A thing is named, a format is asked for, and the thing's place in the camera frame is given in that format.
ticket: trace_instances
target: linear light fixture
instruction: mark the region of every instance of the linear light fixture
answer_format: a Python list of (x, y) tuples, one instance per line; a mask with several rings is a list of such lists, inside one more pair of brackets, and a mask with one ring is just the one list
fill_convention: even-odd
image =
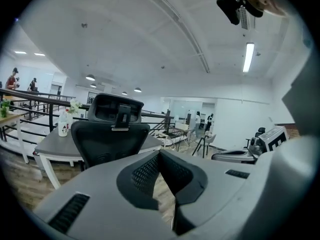
[(252, 42), (248, 42), (246, 44), (246, 53), (245, 53), (245, 60), (244, 60), (244, 65), (243, 65), (243, 72), (248, 72), (250, 69), (252, 57), (254, 55), (254, 50), (255, 50), (255, 44)]
[(85, 78), (90, 80), (90, 81), (95, 81), (96, 80), (93, 74), (88, 74)]

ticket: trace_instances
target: white table leg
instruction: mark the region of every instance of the white table leg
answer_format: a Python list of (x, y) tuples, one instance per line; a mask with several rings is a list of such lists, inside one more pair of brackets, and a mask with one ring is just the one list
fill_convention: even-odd
[(41, 162), (43, 164), (43, 167), (45, 169), (46, 174), (48, 175), (52, 185), (54, 186), (55, 189), (58, 189), (61, 185), (60, 182), (57, 179), (57, 176), (54, 172), (54, 169), (52, 168), (52, 165), (50, 163), (50, 160), (46, 158), (43, 154), (39, 154)]
[(26, 164), (29, 163), (26, 151), (25, 151), (25, 147), (24, 147), (24, 142), (22, 140), (22, 133), (21, 133), (21, 126), (20, 126), (20, 118), (17, 119), (16, 121), (16, 132), (18, 135), (18, 140), (19, 140), (19, 144), (20, 144), (20, 148), (21, 148), (21, 153), (23, 156), (23, 159), (25, 161)]

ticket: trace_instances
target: person in red shirt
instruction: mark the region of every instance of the person in red shirt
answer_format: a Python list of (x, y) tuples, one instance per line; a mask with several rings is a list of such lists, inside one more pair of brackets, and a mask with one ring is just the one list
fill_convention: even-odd
[(18, 69), (15, 67), (12, 71), (12, 75), (8, 78), (8, 80), (5, 83), (5, 88), (9, 90), (15, 90), (19, 87), (18, 84), (16, 84), (16, 78), (15, 75), (18, 74)]

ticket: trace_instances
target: brick wall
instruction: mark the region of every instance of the brick wall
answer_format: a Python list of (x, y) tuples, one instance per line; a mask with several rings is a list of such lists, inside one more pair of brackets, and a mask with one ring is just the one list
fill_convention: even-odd
[(294, 123), (279, 123), (277, 126), (284, 126), (290, 139), (300, 137), (299, 131)]

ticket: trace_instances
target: red shirt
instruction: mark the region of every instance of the red shirt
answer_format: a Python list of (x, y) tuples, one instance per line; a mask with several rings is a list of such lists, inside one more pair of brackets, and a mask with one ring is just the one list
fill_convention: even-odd
[(8, 78), (8, 80), (6, 81), (5, 88), (12, 90), (13, 88), (9, 88), (8, 86), (13, 86), (13, 85), (15, 84), (15, 82), (16, 82), (15, 77), (11, 75), (11, 76)]

